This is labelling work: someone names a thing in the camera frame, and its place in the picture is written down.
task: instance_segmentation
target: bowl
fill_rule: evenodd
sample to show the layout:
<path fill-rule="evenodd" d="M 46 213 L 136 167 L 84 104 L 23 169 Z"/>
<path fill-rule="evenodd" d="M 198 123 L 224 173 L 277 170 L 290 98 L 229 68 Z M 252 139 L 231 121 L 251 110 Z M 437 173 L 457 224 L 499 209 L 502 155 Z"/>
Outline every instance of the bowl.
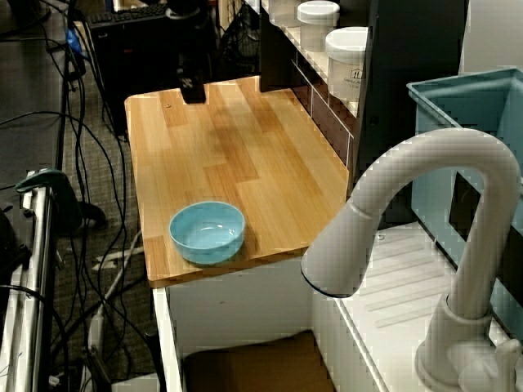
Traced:
<path fill-rule="evenodd" d="M 181 256 L 201 265 L 232 257 L 244 243 L 245 219 L 227 203 L 203 202 L 180 210 L 169 223 L 169 234 Z"/>

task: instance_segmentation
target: white container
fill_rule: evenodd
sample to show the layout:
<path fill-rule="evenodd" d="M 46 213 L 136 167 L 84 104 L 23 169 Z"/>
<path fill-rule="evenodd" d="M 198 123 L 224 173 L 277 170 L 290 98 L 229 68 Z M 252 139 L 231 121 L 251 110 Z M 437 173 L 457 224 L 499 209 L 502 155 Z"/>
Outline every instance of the white container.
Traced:
<path fill-rule="evenodd" d="M 336 27 L 340 6 L 335 2 L 313 0 L 297 8 L 301 22 L 300 45 L 306 51 L 325 51 L 325 37 Z"/>
<path fill-rule="evenodd" d="M 346 27 L 325 38 L 329 92 L 343 102 L 357 102 L 360 98 L 367 32 L 366 27 Z"/>
<path fill-rule="evenodd" d="M 297 8 L 302 0 L 269 0 L 269 21 L 277 27 L 298 27 Z"/>

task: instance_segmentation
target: jar lid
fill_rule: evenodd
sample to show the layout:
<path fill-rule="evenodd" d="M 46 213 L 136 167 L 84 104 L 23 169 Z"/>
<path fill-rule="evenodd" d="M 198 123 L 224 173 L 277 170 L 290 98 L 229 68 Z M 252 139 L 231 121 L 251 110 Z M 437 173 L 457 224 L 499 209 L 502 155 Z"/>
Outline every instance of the jar lid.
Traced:
<path fill-rule="evenodd" d="M 363 62 L 367 46 L 367 27 L 345 27 L 325 37 L 325 51 L 331 59 L 346 64 Z"/>
<path fill-rule="evenodd" d="M 327 0 L 303 2 L 297 7 L 297 19 L 310 25 L 335 26 L 340 17 L 340 6 Z"/>

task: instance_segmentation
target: white faucet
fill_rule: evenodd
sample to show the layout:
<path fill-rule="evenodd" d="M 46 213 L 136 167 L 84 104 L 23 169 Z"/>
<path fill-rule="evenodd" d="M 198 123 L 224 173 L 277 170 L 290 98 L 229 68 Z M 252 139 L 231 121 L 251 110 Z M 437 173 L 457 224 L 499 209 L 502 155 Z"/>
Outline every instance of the white faucet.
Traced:
<path fill-rule="evenodd" d="M 514 154 L 495 137 L 446 128 L 387 151 L 309 246 L 302 258 L 303 276 L 325 295 L 353 295 L 389 202 L 417 176 L 442 167 L 476 169 L 483 191 L 453 284 L 441 296 L 418 347 L 418 376 L 435 392 L 523 392 L 520 342 L 513 339 L 496 348 L 489 340 L 490 296 L 521 188 Z"/>

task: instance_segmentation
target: wooden shelf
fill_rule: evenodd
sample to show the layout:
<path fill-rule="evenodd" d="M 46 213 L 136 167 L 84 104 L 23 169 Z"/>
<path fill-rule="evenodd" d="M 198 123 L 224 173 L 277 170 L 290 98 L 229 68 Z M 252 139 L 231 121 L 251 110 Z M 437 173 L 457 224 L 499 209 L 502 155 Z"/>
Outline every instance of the wooden shelf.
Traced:
<path fill-rule="evenodd" d="M 349 172 L 294 93 L 260 93 L 259 77 L 205 89 L 205 105 L 179 89 L 125 102 L 151 287 L 300 256 L 346 201 Z M 168 224 L 208 200 L 236 206 L 247 226 L 235 257 L 200 268 L 176 252 Z"/>
<path fill-rule="evenodd" d="M 267 0 L 261 0 L 261 6 L 268 13 L 269 3 Z M 280 27 L 285 36 L 297 48 L 302 56 L 307 60 L 316 73 L 329 84 L 329 56 L 324 51 L 306 51 L 300 45 L 300 28 L 299 27 Z M 358 115 L 358 102 L 343 102 L 354 117 Z"/>

